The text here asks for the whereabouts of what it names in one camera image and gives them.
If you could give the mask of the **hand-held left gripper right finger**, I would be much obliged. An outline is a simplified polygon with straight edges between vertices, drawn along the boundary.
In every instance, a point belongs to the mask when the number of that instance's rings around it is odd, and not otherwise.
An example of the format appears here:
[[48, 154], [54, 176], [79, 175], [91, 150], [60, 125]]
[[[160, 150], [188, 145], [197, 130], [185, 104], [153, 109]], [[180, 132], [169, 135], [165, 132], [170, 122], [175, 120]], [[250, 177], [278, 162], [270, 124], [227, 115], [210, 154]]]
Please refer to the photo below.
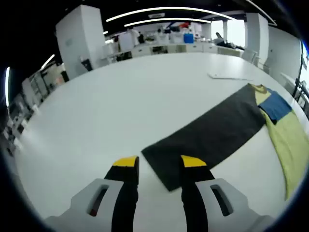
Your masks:
[[247, 197], [215, 178], [198, 158], [180, 158], [181, 199], [188, 232], [264, 232], [274, 218], [249, 207]]

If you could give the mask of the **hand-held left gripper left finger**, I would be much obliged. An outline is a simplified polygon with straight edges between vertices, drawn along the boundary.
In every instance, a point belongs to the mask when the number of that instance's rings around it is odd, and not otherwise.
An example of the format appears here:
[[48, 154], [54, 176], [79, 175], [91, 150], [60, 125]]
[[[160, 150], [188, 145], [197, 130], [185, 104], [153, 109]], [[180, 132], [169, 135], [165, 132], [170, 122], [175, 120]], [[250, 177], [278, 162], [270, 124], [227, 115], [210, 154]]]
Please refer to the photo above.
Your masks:
[[74, 195], [70, 207], [45, 223], [55, 232], [131, 232], [138, 201], [139, 157], [117, 160], [104, 178]]

